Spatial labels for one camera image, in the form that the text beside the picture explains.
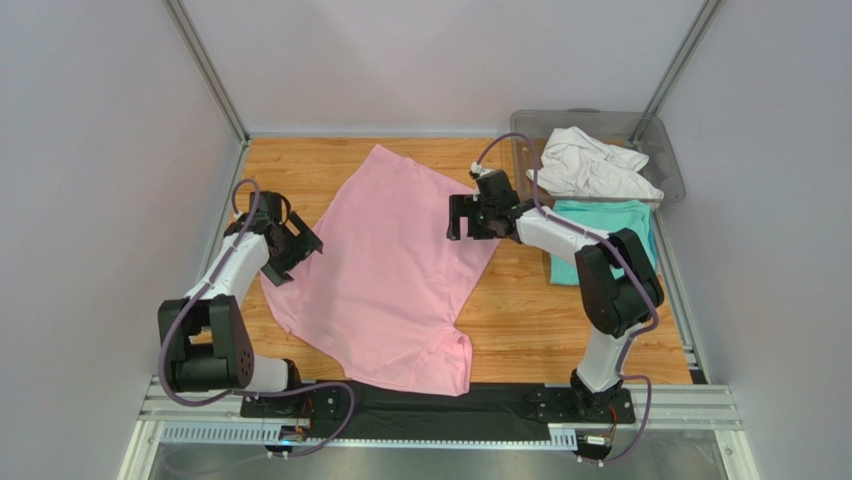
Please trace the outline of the pink t shirt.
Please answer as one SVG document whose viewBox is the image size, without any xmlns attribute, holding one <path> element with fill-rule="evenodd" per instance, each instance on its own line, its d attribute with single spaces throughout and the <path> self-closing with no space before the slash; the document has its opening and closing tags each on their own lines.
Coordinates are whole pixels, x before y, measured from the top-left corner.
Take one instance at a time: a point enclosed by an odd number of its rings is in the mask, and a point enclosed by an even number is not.
<svg viewBox="0 0 852 480">
<path fill-rule="evenodd" d="M 498 244 L 449 240 L 467 187 L 376 145 L 314 226 L 323 249 L 261 288 L 274 320 L 353 380 L 457 397 L 473 347 L 456 323 Z"/>
</svg>

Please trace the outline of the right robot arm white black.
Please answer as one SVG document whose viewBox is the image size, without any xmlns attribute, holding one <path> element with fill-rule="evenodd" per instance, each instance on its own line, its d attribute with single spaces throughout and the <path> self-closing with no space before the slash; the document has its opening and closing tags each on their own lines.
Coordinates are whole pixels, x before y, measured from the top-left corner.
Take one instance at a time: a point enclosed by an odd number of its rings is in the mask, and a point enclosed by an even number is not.
<svg viewBox="0 0 852 480">
<path fill-rule="evenodd" d="M 626 356 L 643 326 L 658 317 L 664 293 L 638 234 L 607 232 L 523 201 L 502 170 L 475 164 L 471 194 L 449 198 L 451 241 L 510 239 L 573 265 L 592 330 L 570 379 L 569 407 L 580 417 L 610 413 L 621 389 Z"/>
</svg>

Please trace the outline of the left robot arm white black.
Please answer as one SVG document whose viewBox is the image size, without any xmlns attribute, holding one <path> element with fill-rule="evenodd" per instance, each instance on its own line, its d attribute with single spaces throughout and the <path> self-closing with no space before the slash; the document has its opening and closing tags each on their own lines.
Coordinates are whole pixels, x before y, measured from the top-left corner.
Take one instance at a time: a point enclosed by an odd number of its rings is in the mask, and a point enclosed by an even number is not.
<svg viewBox="0 0 852 480">
<path fill-rule="evenodd" d="M 250 207 L 228 227 L 199 283 L 158 309 L 158 374 L 173 393 L 276 393 L 295 376 L 291 362 L 255 353 L 241 306 L 257 275 L 275 286 L 290 282 L 291 270 L 323 243 L 279 193 L 253 192 Z"/>
</svg>

